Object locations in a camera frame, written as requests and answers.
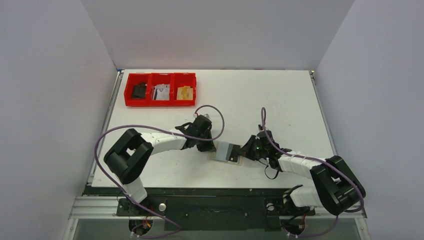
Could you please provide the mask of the black credit card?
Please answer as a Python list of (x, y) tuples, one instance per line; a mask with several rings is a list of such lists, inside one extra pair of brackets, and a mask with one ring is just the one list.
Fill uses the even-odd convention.
[(238, 164), (240, 162), (240, 145), (229, 144), (228, 145), (228, 153), (227, 153), (227, 161), (230, 163)]

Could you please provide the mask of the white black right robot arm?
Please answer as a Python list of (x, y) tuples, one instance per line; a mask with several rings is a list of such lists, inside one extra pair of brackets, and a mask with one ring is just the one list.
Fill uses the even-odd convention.
[(366, 191), (345, 160), (334, 155), (330, 158), (305, 156), (289, 148), (281, 148), (271, 131), (252, 135), (237, 153), (252, 161), (265, 160), (278, 173), (293, 173), (309, 180), (313, 186), (298, 184), (283, 194), (286, 208), (319, 207), (337, 216), (353, 213), (364, 207)]

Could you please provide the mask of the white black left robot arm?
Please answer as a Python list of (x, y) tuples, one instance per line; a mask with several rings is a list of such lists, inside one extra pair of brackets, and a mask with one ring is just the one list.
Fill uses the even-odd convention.
[(139, 133), (126, 130), (103, 157), (108, 169), (118, 178), (123, 192), (137, 203), (148, 196), (141, 173), (151, 155), (171, 150), (197, 147), (200, 152), (216, 151), (213, 143), (212, 121), (198, 115), (193, 122), (176, 126), (171, 134), (163, 132)]

